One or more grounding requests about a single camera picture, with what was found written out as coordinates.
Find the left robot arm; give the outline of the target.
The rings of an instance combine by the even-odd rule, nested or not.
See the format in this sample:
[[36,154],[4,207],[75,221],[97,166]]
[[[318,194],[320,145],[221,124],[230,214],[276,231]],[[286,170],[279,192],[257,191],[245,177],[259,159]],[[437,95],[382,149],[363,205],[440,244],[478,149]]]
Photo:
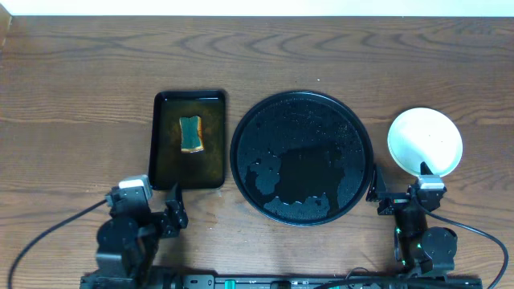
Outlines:
[[159,242],[176,238],[188,225],[182,189],[172,186],[165,209],[153,212],[145,187],[117,186],[106,196],[111,219],[96,236],[98,270],[81,286],[91,288],[166,288],[173,277],[153,266]]

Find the green and yellow sponge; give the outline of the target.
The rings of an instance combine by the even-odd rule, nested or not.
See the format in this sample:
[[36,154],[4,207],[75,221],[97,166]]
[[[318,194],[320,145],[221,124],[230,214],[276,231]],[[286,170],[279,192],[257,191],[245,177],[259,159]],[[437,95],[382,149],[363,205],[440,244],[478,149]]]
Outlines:
[[181,117],[181,152],[197,153],[204,150],[202,139],[202,118],[200,116]]

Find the light blue plate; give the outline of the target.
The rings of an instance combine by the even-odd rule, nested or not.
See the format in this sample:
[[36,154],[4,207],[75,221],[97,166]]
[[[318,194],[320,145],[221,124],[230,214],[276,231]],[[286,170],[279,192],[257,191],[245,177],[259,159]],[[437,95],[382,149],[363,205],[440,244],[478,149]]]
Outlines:
[[459,165],[463,139],[454,122],[431,108],[411,108],[390,125],[387,135],[390,155],[407,173],[421,174],[421,163],[445,177]]

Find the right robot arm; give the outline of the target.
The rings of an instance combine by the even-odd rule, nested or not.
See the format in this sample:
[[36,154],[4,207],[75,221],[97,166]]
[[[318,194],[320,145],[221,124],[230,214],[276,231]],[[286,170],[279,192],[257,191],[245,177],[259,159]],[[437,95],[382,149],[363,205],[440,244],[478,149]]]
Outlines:
[[394,216],[394,256],[405,267],[406,275],[442,277],[455,269],[458,237],[451,229],[428,226],[426,216],[440,207],[447,189],[426,163],[421,163],[420,169],[421,174],[406,192],[392,193],[375,165],[366,200],[378,204],[378,214]]

